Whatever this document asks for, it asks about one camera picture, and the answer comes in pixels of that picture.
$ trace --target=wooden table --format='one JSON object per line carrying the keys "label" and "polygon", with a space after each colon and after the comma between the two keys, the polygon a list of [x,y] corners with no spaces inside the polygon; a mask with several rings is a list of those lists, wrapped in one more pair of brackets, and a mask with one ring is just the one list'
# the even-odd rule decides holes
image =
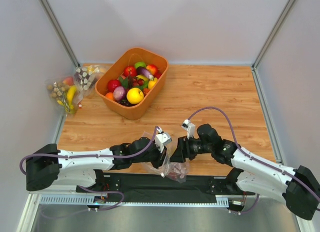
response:
{"label": "wooden table", "polygon": [[[223,109],[231,119],[238,142],[250,151],[275,160],[250,67],[170,65],[166,85],[144,116],[127,120],[110,111],[94,92],[82,101],[74,117],[64,124],[58,147],[72,151],[99,150],[133,142],[155,125],[175,139],[186,135],[182,122],[205,106]],[[223,115],[204,110],[192,122],[198,127],[209,123],[222,138],[233,140]],[[227,175],[230,167],[217,163],[210,154],[190,162],[189,174]],[[141,164],[119,172],[144,173]]]}

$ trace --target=black fabric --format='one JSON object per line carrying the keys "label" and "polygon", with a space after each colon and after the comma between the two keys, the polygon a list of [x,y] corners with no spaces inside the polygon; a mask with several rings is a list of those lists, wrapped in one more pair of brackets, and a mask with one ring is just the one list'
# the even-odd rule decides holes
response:
{"label": "black fabric", "polygon": [[[212,176],[187,176],[179,183],[169,178],[151,174],[105,173],[109,177],[110,190],[119,189],[125,202],[157,203],[213,203],[215,194],[210,191]],[[110,201],[118,201],[119,195],[111,194]]]}

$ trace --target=clear plastic bag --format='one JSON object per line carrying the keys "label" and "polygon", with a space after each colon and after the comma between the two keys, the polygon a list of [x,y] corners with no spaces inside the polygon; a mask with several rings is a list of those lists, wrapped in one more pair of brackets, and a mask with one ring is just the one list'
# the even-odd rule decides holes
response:
{"label": "clear plastic bag", "polygon": [[[143,137],[147,137],[149,139],[152,138],[152,135],[149,133],[144,132]],[[162,166],[160,166],[158,169],[154,168],[152,164],[149,163],[143,163],[143,167],[145,170],[152,174],[158,174],[162,177],[168,177],[169,179],[172,179],[174,181],[177,181],[179,183],[183,183],[187,179],[187,174],[189,173],[189,162],[186,161],[185,163],[175,163],[170,162],[170,157],[174,153],[176,146],[177,146],[178,140],[175,138],[172,138],[172,142],[166,146],[167,151],[164,155],[164,160]]]}
{"label": "clear plastic bag", "polygon": [[76,113],[79,107],[79,93],[74,85],[73,76],[47,80],[46,89],[57,109],[68,114]]}
{"label": "clear plastic bag", "polygon": [[74,73],[74,84],[76,85],[80,96],[89,95],[95,87],[98,79],[107,71],[103,65],[89,65],[78,67]]}

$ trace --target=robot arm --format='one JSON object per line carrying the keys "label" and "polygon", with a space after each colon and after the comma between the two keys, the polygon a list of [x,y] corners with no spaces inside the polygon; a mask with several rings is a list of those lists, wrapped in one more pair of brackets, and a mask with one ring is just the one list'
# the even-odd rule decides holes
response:
{"label": "robot arm", "polygon": [[[259,157],[235,142],[222,139],[209,124],[196,130],[195,125],[186,120],[182,127],[187,136],[178,139],[171,162],[184,163],[198,154],[210,153],[217,162],[233,167],[226,177],[230,194],[258,193],[286,204],[301,218],[312,219],[319,204],[316,196],[320,196],[320,185],[309,169],[303,166],[294,169]],[[163,164],[171,137],[162,129],[157,130],[154,140],[142,137],[133,143],[98,151],[57,150],[56,144],[49,144],[21,161],[22,170],[26,159],[26,188],[28,191],[61,188],[83,192],[82,186],[92,191],[107,191],[103,170],[125,169],[140,162],[151,162],[155,168]],[[198,139],[193,137],[195,130]],[[297,183],[297,178],[315,195]]]}
{"label": "robot arm", "polygon": [[104,191],[101,190],[105,184],[103,171],[125,169],[141,162],[151,162],[158,168],[163,164],[166,145],[172,139],[161,128],[157,131],[159,134],[154,136],[154,141],[142,137],[133,143],[97,151],[58,150],[56,144],[48,144],[26,159],[26,189],[80,191],[80,185]]}
{"label": "robot arm", "polygon": [[264,159],[235,142],[222,139],[209,124],[197,129],[199,139],[193,137],[195,126],[190,121],[185,120],[182,127],[187,136],[178,139],[171,162],[182,163],[186,158],[192,160],[198,154],[210,153],[217,162],[233,167],[227,176],[231,193],[242,190],[264,195],[286,204],[299,217],[312,219],[319,202],[293,179],[301,180],[319,197],[320,185],[308,168],[294,169]]}

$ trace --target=white wall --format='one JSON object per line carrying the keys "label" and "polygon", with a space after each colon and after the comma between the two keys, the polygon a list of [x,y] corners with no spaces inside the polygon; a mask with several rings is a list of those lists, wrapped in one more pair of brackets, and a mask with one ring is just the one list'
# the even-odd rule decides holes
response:
{"label": "white wall", "polygon": [[[320,181],[320,0],[297,0],[258,68],[287,164]],[[314,216],[320,231],[320,212]]]}
{"label": "white wall", "polygon": [[60,115],[44,82],[73,70],[38,0],[0,0],[0,216],[15,231],[27,191],[19,161],[52,142]]}
{"label": "white wall", "polygon": [[49,0],[80,62],[141,46],[171,63],[252,64],[287,0]]}

